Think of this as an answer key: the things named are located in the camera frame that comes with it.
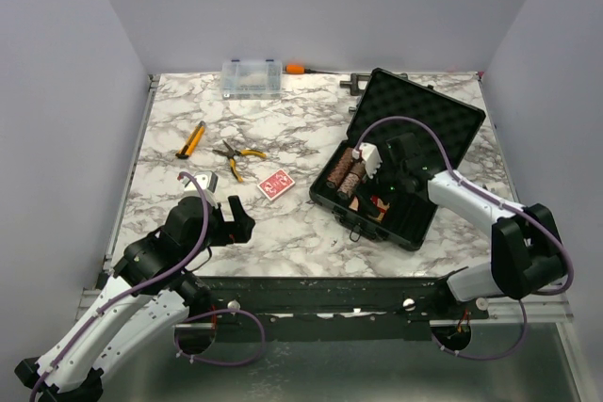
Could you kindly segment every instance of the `white marble countertop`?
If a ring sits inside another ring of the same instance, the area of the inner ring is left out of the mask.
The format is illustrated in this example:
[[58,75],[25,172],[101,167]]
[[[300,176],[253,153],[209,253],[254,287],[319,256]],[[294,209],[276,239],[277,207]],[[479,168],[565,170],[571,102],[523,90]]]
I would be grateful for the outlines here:
[[[437,91],[485,110],[474,73],[409,74]],[[198,273],[222,276],[396,277],[441,276],[488,260],[488,244],[472,225],[439,209],[423,247],[405,251],[389,242],[365,238],[354,243],[333,214],[309,202],[308,190],[344,139],[355,98],[339,87],[348,75],[284,75],[283,97],[271,101],[223,101],[218,74],[164,74],[140,149],[132,186],[113,254],[162,224],[179,201],[180,170],[211,169],[220,177],[218,201],[238,195],[256,221],[248,244],[214,249]],[[207,130],[190,159],[179,150],[198,121]],[[265,151],[265,161],[240,157],[239,184],[224,157],[211,152],[227,139],[239,149]],[[295,186],[274,202],[256,184],[285,169]],[[510,198],[505,169],[490,121],[486,119],[459,170],[471,181]],[[197,265],[203,255],[193,262]]]

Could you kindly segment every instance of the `metal floor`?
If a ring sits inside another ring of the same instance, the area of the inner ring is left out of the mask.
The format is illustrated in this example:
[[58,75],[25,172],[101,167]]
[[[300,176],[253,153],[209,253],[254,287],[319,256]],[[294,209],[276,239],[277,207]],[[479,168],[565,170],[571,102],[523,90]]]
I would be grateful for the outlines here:
[[[479,325],[467,351],[494,353],[517,325]],[[218,344],[208,356],[237,360],[254,345]],[[111,402],[541,402],[578,401],[555,324],[530,326],[524,347],[498,362],[468,362],[432,343],[272,343],[244,368],[175,358],[171,331],[124,365],[106,385]]]

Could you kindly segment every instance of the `orange screwdriver handle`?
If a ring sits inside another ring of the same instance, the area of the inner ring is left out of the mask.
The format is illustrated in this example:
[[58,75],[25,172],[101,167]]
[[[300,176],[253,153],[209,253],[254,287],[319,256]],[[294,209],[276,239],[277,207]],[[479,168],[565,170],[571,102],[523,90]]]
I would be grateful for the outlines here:
[[302,65],[286,65],[285,72],[287,74],[305,74],[305,68]]

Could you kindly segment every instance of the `yellow handle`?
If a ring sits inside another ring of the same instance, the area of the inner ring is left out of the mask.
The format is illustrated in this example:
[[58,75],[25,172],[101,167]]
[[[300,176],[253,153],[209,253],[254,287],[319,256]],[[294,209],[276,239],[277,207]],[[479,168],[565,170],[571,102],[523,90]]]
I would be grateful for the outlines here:
[[266,158],[266,155],[258,150],[243,150],[241,151],[241,155],[257,155],[258,157]]
[[238,171],[236,171],[235,159],[229,159],[229,160],[230,160],[230,171],[233,173],[233,176],[236,177],[236,180],[239,181],[240,183],[242,183],[243,178],[241,178],[241,175],[238,174]]
[[197,143],[199,143],[199,140],[201,140],[204,132],[205,122],[201,121],[199,124],[197,124],[195,130],[192,131],[192,134],[190,134],[188,137],[187,143],[185,143],[185,146],[182,147],[182,150],[176,153],[176,157],[179,159],[188,159],[192,152],[195,151],[195,147],[197,146]]
[[204,132],[205,132],[205,126],[201,126],[201,129],[199,129],[199,131],[197,132],[197,135],[195,136],[195,138],[192,139],[192,143],[190,144],[190,146],[188,147],[187,150],[187,154],[191,155],[193,151],[195,151],[195,148],[197,147],[197,143],[199,143],[199,140],[201,140],[201,137],[204,136]]

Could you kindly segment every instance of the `red playing card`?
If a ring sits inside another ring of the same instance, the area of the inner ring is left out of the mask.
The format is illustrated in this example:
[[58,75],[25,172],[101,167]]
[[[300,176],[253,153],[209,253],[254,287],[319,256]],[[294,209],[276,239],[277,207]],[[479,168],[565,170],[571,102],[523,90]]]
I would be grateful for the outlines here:
[[262,193],[266,195],[266,198],[270,201],[274,201],[293,185],[295,185],[295,181],[293,181],[283,169],[279,169],[276,173],[272,174],[268,179],[262,181],[257,186],[262,190]]

